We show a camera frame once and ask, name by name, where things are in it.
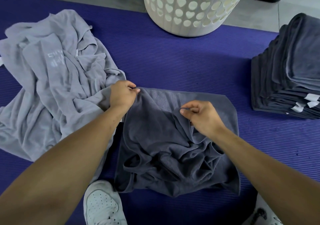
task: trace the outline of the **stack of folded towels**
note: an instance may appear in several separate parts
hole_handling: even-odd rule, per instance
[[[254,110],[320,118],[320,19],[300,13],[251,61]]]

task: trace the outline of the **white sneaker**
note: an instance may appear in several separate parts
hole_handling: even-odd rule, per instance
[[[268,204],[258,194],[253,214],[242,225],[283,225]]]
[[[120,196],[108,181],[89,185],[84,194],[83,212],[87,225],[127,225]]]

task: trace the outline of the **forearm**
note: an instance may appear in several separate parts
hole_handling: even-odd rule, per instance
[[[0,197],[0,220],[8,224],[64,224],[124,114],[121,108],[110,108],[42,155]]]
[[[210,137],[277,214],[283,224],[320,224],[320,185],[257,150],[230,130]]]

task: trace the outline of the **left hand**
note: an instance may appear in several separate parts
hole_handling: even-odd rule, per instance
[[[119,80],[111,85],[110,108],[120,107],[127,112],[140,92],[140,89],[132,89],[135,87],[136,85],[128,80]]]

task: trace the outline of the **blue yoga mat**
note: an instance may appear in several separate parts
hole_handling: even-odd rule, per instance
[[[320,122],[255,112],[250,106],[250,59],[276,33],[222,25],[197,38],[160,29],[146,13],[57,0],[0,0],[0,39],[10,25],[39,21],[62,9],[76,10],[93,26],[117,66],[138,86],[225,94],[238,112],[240,136],[256,148],[320,181]],[[0,106],[21,86],[0,67]],[[112,181],[119,126],[101,178]],[[0,194],[30,162],[0,150]],[[128,224],[241,224],[253,211],[256,191],[242,176],[241,195],[201,190],[177,198],[149,190],[121,194]],[[82,201],[68,224],[85,224]]]

